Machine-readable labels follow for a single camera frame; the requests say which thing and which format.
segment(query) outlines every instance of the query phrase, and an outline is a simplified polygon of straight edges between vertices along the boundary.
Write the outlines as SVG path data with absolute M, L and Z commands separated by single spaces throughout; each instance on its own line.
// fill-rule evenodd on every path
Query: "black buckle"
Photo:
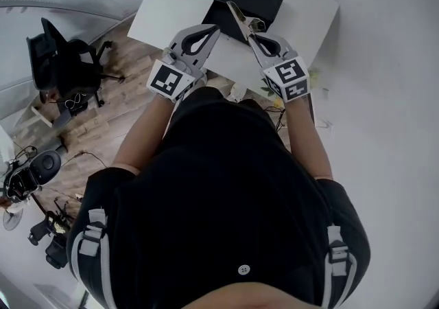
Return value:
M 349 248 L 341 240 L 335 240 L 329 245 L 329 262 L 336 264 L 338 262 L 347 262 L 349 258 Z

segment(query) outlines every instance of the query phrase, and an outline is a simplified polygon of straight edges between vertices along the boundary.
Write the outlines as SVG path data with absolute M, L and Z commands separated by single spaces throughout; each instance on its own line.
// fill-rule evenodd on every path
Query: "person's right arm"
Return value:
M 315 179 L 332 180 L 331 164 L 302 98 L 285 103 L 291 152 Z

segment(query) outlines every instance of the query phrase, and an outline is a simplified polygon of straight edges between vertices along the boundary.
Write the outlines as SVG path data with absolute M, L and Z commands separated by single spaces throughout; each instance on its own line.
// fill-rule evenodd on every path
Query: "black box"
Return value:
M 203 23 L 219 25 L 221 32 L 248 44 L 227 6 L 227 1 L 233 1 L 238 5 L 244 15 L 258 17 L 265 22 L 265 28 L 274 22 L 283 0 L 213 0 L 213 4 Z

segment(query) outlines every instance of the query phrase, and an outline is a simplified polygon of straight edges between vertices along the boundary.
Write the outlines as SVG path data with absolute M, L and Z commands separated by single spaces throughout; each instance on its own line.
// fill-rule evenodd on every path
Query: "table top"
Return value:
M 202 23 L 212 2 L 143 0 L 128 36 L 163 49 L 180 30 Z M 337 9 L 334 0 L 284 0 L 268 32 L 284 37 L 309 67 Z M 268 98 L 252 50 L 233 38 L 222 34 L 204 67 Z

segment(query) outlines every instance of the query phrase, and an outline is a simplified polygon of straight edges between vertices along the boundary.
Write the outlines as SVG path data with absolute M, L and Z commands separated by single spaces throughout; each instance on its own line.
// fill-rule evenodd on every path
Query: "shirt button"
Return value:
M 240 275 L 247 275 L 248 273 L 250 272 L 250 267 L 248 266 L 248 265 L 241 265 L 239 268 L 238 268 L 238 273 L 240 274 Z

